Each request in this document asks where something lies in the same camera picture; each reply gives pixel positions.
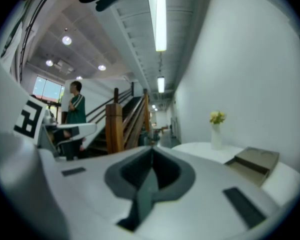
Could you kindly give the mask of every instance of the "black strap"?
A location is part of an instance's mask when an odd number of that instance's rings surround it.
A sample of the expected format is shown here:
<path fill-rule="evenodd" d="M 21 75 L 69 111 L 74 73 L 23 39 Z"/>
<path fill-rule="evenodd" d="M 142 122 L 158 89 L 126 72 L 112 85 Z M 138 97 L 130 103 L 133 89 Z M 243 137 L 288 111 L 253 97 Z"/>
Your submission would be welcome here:
<path fill-rule="evenodd" d="M 4 45 L 3 51 L 2 51 L 2 53 L 1 53 L 1 58 L 2 58 L 3 56 L 5 56 L 5 54 L 6 54 L 6 52 L 7 52 L 7 49 L 9 48 L 9 46 L 11 45 L 12 40 L 13 40 L 14 37 L 15 37 L 15 34 L 16 34 L 18 28 L 19 28 L 19 25 L 21 24 L 21 22 L 23 21 L 25 15 L 26 15 L 26 11 L 27 11 L 27 10 L 26 10 L 26 7 L 27 7 L 27 4 L 28 4 L 28 1 L 27 1 L 27 2 L 25 3 L 25 5 L 24 5 L 22 16 L 20 17 L 20 19 L 18 20 L 18 22 L 15 24 L 15 26 L 14 26 L 14 28 L 13 28 L 11 34 L 9 35 L 9 37 L 8 37 L 8 39 L 7 39 L 7 41 L 6 41 L 5 45 Z"/>

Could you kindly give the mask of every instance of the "floor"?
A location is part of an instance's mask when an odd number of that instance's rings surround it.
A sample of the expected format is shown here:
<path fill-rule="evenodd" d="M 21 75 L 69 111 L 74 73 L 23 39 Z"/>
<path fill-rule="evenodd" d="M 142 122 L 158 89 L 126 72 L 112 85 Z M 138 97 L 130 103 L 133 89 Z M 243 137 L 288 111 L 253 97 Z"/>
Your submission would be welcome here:
<path fill-rule="evenodd" d="M 160 136 L 160 140 L 157 143 L 158 147 L 172 149 L 175 146 L 178 146 L 181 144 L 180 141 L 177 140 L 176 138 L 171 138 L 170 130 L 164 130 L 163 134 L 160 133 L 159 136 Z"/>

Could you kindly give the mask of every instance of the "ceiling duct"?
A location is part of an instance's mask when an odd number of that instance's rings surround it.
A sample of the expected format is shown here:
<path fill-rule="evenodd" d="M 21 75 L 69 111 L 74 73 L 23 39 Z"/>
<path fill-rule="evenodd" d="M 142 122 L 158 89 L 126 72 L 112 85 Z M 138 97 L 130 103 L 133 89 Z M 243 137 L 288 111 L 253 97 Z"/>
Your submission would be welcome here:
<path fill-rule="evenodd" d="M 54 66 L 59 70 L 61 74 L 65 76 L 74 71 L 74 68 L 62 59 L 60 59 L 58 63 L 55 63 Z"/>

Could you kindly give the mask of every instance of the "window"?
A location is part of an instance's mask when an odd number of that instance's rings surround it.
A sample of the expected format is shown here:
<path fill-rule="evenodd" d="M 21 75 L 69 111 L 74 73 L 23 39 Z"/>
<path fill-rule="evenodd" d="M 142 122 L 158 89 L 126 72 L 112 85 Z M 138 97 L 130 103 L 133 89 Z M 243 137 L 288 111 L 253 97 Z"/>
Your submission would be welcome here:
<path fill-rule="evenodd" d="M 36 78 L 32 94 L 34 94 L 38 99 L 42 99 L 42 94 L 44 93 L 46 81 L 46 79 L 40 76 L 37 76 Z"/>
<path fill-rule="evenodd" d="M 41 100 L 61 103 L 64 92 L 63 85 L 37 76 L 32 94 Z"/>

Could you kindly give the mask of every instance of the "man's hair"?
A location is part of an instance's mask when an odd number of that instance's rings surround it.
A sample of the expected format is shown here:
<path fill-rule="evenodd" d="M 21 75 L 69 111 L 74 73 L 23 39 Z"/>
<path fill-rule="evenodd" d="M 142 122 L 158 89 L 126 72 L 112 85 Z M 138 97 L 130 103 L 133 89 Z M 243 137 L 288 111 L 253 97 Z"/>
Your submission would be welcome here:
<path fill-rule="evenodd" d="M 76 90 L 77 90 L 78 92 L 81 91 L 81 89 L 82 89 L 82 84 L 81 84 L 79 81 L 73 81 L 73 82 L 71 83 L 71 86 L 72 86 L 72 85 L 75 86 L 75 88 L 76 88 Z"/>

